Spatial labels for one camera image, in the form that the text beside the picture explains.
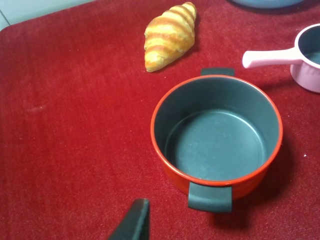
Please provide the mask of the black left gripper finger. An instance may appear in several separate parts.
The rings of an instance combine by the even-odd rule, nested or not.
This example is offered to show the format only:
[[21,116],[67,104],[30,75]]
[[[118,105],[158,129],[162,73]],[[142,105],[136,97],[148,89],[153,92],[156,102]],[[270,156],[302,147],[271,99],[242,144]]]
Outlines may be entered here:
[[149,240],[150,201],[147,198],[135,199],[122,221],[112,232],[109,240]]

